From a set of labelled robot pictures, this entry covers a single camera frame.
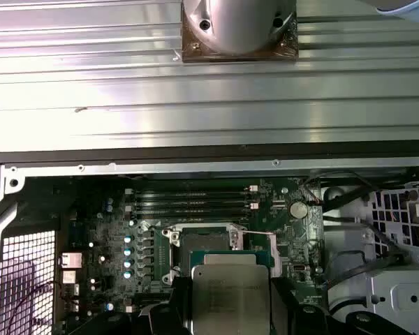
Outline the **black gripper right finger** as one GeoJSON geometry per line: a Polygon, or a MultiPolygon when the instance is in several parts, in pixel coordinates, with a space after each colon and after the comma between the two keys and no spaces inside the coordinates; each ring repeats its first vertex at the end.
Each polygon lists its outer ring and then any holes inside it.
{"type": "Polygon", "coordinates": [[[340,322],[320,306],[299,303],[291,288],[287,278],[270,280],[273,334],[408,334],[405,329],[368,311],[351,312],[340,322]]]}

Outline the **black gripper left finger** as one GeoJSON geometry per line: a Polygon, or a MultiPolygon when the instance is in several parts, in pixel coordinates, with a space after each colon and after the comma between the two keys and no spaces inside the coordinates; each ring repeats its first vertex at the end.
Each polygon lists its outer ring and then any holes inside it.
{"type": "Polygon", "coordinates": [[[190,334],[185,320],[191,316],[192,280],[177,277],[170,298],[149,307],[146,314],[131,317],[126,313],[104,312],[90,320],[91,334],[190,334]]]}

